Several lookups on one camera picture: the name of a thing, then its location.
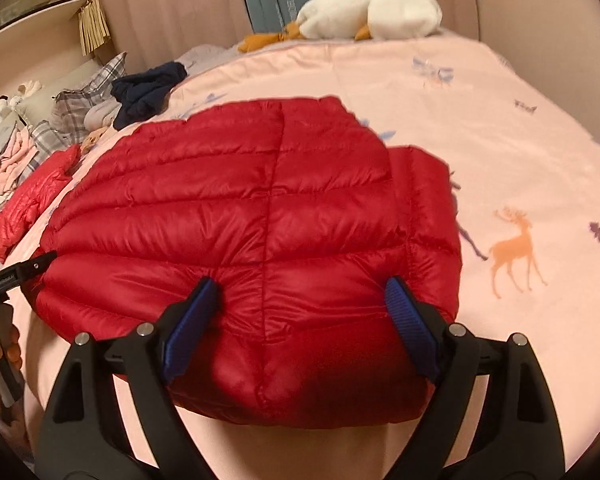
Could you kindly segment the red puffer jacket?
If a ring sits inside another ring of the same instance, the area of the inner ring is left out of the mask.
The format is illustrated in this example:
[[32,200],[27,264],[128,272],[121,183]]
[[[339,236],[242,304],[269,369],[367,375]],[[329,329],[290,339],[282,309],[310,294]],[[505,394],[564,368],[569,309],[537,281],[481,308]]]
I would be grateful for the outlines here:
[[148,122],[104,151],[38,242],[24,286],[65,339],[154,322],[203,278],[220,304],[174,379],[186,410],[306,429],[407,422],[432,387],[385,306],[400,278],[456,317],[448,165],[389,148],[336,98],[235,102]]

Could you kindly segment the pile of pink clothes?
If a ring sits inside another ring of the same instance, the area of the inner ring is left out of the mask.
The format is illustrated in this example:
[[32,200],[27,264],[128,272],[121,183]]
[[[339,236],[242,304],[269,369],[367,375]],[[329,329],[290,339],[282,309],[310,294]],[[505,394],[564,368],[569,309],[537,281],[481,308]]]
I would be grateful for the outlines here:
[[14,186],[28,163],[38,154],[29,128],[15,114],[0,122],[0,195]]

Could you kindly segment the plaid pillow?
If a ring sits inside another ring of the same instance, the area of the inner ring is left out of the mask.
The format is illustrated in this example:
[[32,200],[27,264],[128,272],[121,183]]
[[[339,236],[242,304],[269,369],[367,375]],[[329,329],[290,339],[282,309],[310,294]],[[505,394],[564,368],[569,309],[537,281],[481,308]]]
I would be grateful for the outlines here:
[[109,127],[121,104],[111,95],[112,84],[126,75],[126,53],[97,67],[87,62],[64,79],[38,90],[17,106],[38,149],[33,166],[51,154],[82,144],[95,130]]

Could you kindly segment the small plush toys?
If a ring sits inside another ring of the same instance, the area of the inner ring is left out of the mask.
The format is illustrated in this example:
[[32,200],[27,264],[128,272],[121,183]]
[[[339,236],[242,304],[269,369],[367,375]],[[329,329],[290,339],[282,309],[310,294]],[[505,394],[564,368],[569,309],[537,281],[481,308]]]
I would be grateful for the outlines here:
[[13,112],[23,100],[41,90],[43,85],[38,80],[23,81],[12,96],[0,96],[0,122]]

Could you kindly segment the pink printed duvet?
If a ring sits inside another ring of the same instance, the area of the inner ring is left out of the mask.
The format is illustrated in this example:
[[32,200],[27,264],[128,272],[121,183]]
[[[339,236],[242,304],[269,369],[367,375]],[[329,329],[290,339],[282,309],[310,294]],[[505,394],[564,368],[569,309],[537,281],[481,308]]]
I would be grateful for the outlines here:
[[373,140],[416,145],[460,185],[460,322],[528,336],[568,464],[600,432],[600,146],[484,44],[281,44],[174,89],[164,118],[233,102],[336,96]]

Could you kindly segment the navy blue garment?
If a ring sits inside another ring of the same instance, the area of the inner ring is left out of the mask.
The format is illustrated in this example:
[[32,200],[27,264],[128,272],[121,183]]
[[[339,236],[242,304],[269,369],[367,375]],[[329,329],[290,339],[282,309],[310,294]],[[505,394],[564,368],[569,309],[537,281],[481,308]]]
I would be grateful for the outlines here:
[[166,96],[186,77],[184,65],[172,61],[116,79],[111,86],[111,95],[120,104],[120,110],[114,118],[114,128],[121,130],[159,114]]

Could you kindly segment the white goose plush toy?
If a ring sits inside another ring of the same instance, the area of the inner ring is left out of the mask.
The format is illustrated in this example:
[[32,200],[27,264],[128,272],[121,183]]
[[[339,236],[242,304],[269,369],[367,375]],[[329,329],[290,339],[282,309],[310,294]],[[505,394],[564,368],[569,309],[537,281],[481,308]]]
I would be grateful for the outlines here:
[[309,0],[281,32],[245,37],[240,53],[289,40],[407,40],[438,31],[443,12],[437,0]]

